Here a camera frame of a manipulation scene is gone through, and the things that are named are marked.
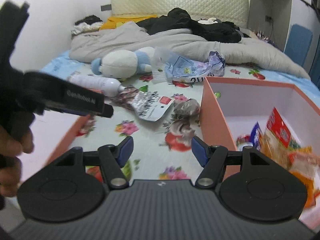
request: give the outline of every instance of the black device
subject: black device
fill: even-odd
[[[27,9],[6,2],[0,10],[0,124],[19,140],[33,113],[44,109],[111,117],[101,94],[11,68]],[[120,167],[132,151],[132,137],[95,152],[72,148],[21,185],[26,221],[9,234],[0,228],[0,239],[318,239],[298,220],[305,186],[253,148],[232,152],[194,137],[192,151],[204,167],[195,185],[135,180],[129,187]],[[0,167],[9,164],[0,158]],[[86,174],[85,165],[99,165],[104,183]],[[223,182],[227,165],[241,171]]]
[[[18,190],[27,218],[15,240],[217,239],[308,240],[314,233],[299,220],[305,186],[254,148],[242,152],[209,147],[198,137],[192,151],[204,166],[190,180],[135,180],[121,167],[133,138],[94,152],[74,147]],[[99,165],[104,183],[85,173]],[[241,171],[222,181],[227,165]]]

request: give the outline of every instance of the gray blanket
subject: gray blanket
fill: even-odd
[[[284,53],[262,41],[242,38],[240,43],[207,41],[192,35],[189,29],[175,29],[149,35],[134,22],[113,30],[101,30],[76,36],[71,42],[70,58],[90,63],[106,54],[126,49],[136,51],[143,47],[165,47],[193,60],[205,62],[209,52],[219,51],[229,64],[253,62],[261,68],[285,72],[310,79],[307,72]]]

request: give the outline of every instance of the black circular disc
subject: black circular disc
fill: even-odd
[[[306,192],[300,190],[300,184],[294,188],[290,182],[240,172],[221,184],[220,199],[231,212],[246,219],[276,222],[297,217]]]
[[[25,181],[17,197],[25,216],[45,222],[66,222],[95,210],[104,198],[104,188],[84,171],[55,167]]]

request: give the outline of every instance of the yellow cloth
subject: yellow cloth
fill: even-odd
[[[156,14],[152,14],[152,15],[145,15],[145,16],[139,16],[139,17],[109,17],[107,19],[107,21],[100,27],[100,30],[104,30],[104,29],[114,29],[117,28],[119,26],[121,26],[122,24],[126,23],[126,22],[140,22],[142,20],[145,19],[149,19],[149,18],[156,18],[157,15]]]

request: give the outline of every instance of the metal screw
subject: metal screw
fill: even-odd
[[[116,187],[121,187],[126,183],[127,183],[127,181],[123,178],[114,178],[111,180],[111,184]]]
[[[198,184],[203,187],[208,187],[213,184],[213,180],[210,178],[201,178],[198,180]]]

